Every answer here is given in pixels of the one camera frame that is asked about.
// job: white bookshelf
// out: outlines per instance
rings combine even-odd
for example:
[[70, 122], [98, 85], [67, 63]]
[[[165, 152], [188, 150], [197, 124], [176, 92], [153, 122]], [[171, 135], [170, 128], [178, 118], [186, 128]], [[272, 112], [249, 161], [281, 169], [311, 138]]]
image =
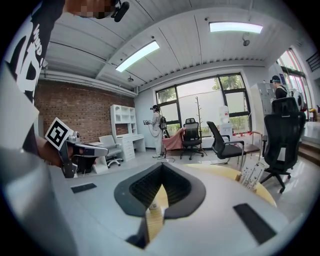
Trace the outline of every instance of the white bookshelf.
[[[126, 135], [137, 135], [136, 110], [134, 107], [112, 105], [110, 107], [111, 127], [113, 138], [124, 137]], [[128, 134], [118, 135], [116, 125], [127, 124]]]

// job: white office chair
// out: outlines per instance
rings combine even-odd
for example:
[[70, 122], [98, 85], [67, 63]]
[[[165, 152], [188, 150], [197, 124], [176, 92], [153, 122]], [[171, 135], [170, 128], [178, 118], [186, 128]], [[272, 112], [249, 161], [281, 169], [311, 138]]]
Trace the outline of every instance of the white office chair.
[[110, 167], [112, 163], [117, 163], [118, 166], [120, 166], [121, 164], [119, 163], [119, 161], [124, 161], [122, 158], [117, 158], [117, 154], [122, 152], [120, 148], [121, 144], [115, 143], [114, 137], [112, 135], [101, 136], [99, 137], [99, 140], [103, 143], [103, 145], [101, 145], [100, 147], [108, 149], [108, 154], [105, 156], [105, 158], [107, 159], [109, 157], [113, 157], [113, 159], [106, 161], [107, 166]]

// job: headrest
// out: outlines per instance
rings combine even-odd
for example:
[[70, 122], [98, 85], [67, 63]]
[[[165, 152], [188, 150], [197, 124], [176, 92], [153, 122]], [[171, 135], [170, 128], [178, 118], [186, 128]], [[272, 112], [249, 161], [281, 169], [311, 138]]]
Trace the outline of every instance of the headrest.
[[289, 114], [299, 112], [296, 99], [294, 97], [279, 98], [272, 102], [273, 114]]

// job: ceiling beam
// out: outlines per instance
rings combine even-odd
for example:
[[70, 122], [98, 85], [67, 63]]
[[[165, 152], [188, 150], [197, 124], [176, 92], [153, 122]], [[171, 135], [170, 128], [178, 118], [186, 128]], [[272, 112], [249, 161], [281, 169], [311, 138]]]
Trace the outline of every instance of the ceiling beam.
[[216, 61], [213, 63], [202, 64], [198, 66], [189, 67], [151, 82], [144, 84], [143, 86], [139, 87], [139, 92], [143, 92], [154, 86], [159, 86], [167, 83], [173, 83], [175, 80], [180, 80], [181, 78], [188, 78], [195, 79], [197, 75], [204, 75], [203, 78], [206, 77], [207, 73], [212, 73], [215, 69], [221, 68], [239, 68], [239, 67], [262, 67], [264, 68], [266, 63], [263, 60], [226, 60], [226, 61]]

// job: white desk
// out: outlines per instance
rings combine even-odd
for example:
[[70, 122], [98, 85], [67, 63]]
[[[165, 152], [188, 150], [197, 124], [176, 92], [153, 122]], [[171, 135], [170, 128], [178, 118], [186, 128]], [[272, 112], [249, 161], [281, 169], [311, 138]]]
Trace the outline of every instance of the white desk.
[[123, 137], [116, 138], [115, 142], [121, 144], [121, 158], [125, 162], [136, 157], [135, 149], [140, 152], [146, 152], [145, 137], [142, 134], [123, 135]]

